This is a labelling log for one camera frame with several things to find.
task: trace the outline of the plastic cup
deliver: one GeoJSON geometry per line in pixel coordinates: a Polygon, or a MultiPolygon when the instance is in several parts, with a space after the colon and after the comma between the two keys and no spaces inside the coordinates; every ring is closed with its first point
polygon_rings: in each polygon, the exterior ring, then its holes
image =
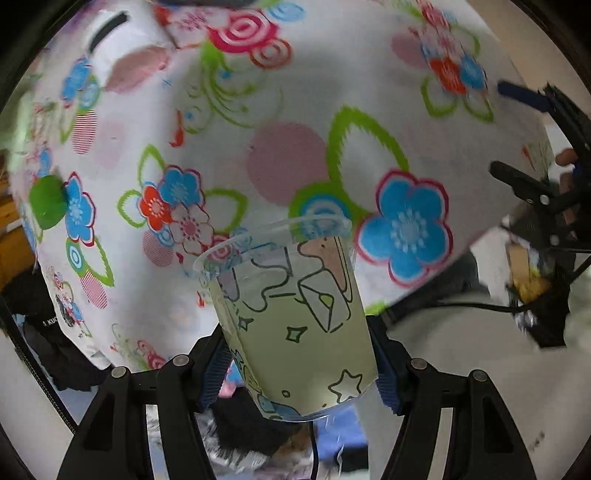
{"type": "Polygon", "coordinates": [[[351,222],[283,220],[235,236],[194,263],[261,414],[308,421],[377,378],[353,276],[351,222]]]}

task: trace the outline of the blue gripper pad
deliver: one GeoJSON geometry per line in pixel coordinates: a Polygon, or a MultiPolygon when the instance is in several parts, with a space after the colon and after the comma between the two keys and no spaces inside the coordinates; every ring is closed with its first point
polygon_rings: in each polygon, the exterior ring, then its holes
{"type": "Polygon", "coordinates": [[[376,333],[370,329],[369,334],[372,346],[374,347],[375,361],[378,366],[378,379],[375,381],[375,385],[378,387],[382,403],[391,408],[394,414],[398,414],[400,409],[400,399],[398,398],[398,379],[396,372],[388,362],[385,352],[374,338],[376,333]]]}
{"type": "Polygon", "coordinates": [[[203,374],[199,407],[202,411],[217,400],[220,388],[232,362],[232,354],[225,339],[219,342],[203,374]]]}
{"type": "Polygon", "coordinates": [[[504,97],[513,98],[513,100],[529,105],[542,113],[550,111],[550,102],[542,93],[504,80],[501,80],[496,88],[499,94],[504,97]]]}

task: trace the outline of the wall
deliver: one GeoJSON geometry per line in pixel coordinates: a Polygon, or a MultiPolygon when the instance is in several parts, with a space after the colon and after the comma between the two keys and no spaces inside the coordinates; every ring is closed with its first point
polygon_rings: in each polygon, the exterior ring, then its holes
{"type": "Polygon", "coordinates": [[[591,95],[560,50],[510,0],[468,0],[508,50],[526,84],[538,89],[550,82],[591,113],[591,95]]]}

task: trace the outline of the blue flower print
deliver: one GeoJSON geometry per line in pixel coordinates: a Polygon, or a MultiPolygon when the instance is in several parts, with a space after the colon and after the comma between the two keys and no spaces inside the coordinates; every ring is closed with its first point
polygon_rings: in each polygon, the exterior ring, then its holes
{"type": "Polygon", "coordinates": [[[37,251],[37,240],[35,239],[35,233],[33,229],[29,225],[29,222],[26,219],[22,219],[22,229],[25,230],[25,236],[27,237],[27,241],[31,247],[33,252],[37,251]]]}
{"type": "Polygon", "coordinates": [[[170,204],[171,209],[179,203],[185,207],[205,204],[205,195],[201,190],[201,177],[195,170],[181,170],[175,165],[167,167],[158,185],[158,192],[162,199],[170,204]]]}
{"type": "Polygon", "coordinates": [[[72,313],[74,314],[74,320],[77,320],[78,322],[84,322],[82,312],[80,311],[80,307],[76,302],[72,302],[72,313]]]}
{"type": "Polygon", "coordinates": [[[423,54],[423,57],[425,58],[425,60],[427,62],[429,62],[429,60],[431,59],[436,59],[439,58],[439,50],[437,49],[437,47],[433,47],[427,43],[422,43],[421,42],[421,53],[423,54]]]}
{"type": "Polygon", "coordinates": [[[462,57],[460,66],[460,80],[474,90],[486,88],[486,73],[480,64],[470,55],[462,57]]]}
{"type": "MultiPolygon", "coordinates": [[[[351,219],[346,205],[330,194],[319,194],[306,200],[301,206],[300,216],[308,215],[338,215],[351,219]]],[[[313,220],[303,223],[301,228],[307,238],[314,239],[320,236],[332,236],[341,228],[341,225],[332,220],[313,220]]]]}
{"type": "Polygon", "coordinates": [[[306,16],[306,10],[291,2],[281,2],[267,10],[273,18],[282,22],[296,22],[306,16]]]}
{"type": "Polygon", "coordinates": [[[95,244],[95,204],[90,196],[82,191],[82,182],[76,172],[66,182],[66,230],[72,241],[81,240],[87,247],[95,244]]]}
{"type": "Polygon", "coordinates": [[[96,101],[99,99],[99,95],[99,83],[94,78],[91,78],[80,94],[80,110],[87,112],[94,107],[96,101]]]}
{"type": "Polygon", "coordinates": [[[163,226],[162,230],[160,230],[158,233],[155,233],[154,235],[156,235],[156,238],[163,247],[174,247],[173,234],[170,233],[170,228],[167,226],[163,226]]]}
{"type": "Polygon", "coordinates": [[[90,76],[90,65],[86,57],[78,59],[72,66],[70,74],[64,79],[61,89],[61,99],[66,105],[71,105],[76,97],[76,93],[84,88],[88,77],[90,76]]]}
{"type": "Polygon", "coordinates": [[[43,150],[41,150],[41,153],[39,154],[39,163],[41,166],[37,172],[37,177],[47,177],[51,169],[51,150],[49,150],[49,147],[43,147],[43,150]]]}
{"type": "Polygon", "coordinates": [[[378,186],[376,203],[379,212],[365,219],[356,235],[360,255],[374,264],[387,263],[394,283],[420,284],[453,247],[443,185],[392,170],[378,186]]]}
{"type": "Polygon", "coordinates": [[[457,18],[453,14],[453,12],[450,12],[449,10],[443,10],[441,13],[443,13],[443,16],[447,20],[447,23],[449,23],[450,25],[457,25],[457,18]]]}
{"type": "Polygon", "coordinates": [[[250,235],[242,237],[240,240],[235,240],[233,237],[248,233],[248,229],[239,226],[230,232],[230,238],[234,241],[234,246],[238,250],[238,253],[244,253],[252,247],[252,237],[250,235]]]}

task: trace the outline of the screw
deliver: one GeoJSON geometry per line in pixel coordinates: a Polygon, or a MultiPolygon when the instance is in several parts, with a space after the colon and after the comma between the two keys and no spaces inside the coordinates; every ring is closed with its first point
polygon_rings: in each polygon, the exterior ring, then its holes
{"type": "Polygon", "coordinates": [[[472,372],[472,376],[477,382],[486,382],[488,380],[488,375],[482,370],[474,370],[472,372]]]}
{"type": "Polygon", "coordinates": [[[173,364],[177,367],[183,367],[189,363],[189,357],[187,355],[177,355],[173,358],[173,364]]]}
{"type": "Polygon", "coordinates": [[[410,361],[410,366],[415,370],[425,370],[427,368],[427,362],[422,358],[413,358],[410,361]]]}
{"type": "Polygon", "coordinates": [[[125,367],[115,367],[113,370],[111,370],[111,376],[113,378],[121,378],[126,372],[127,369],[125,367]]]}

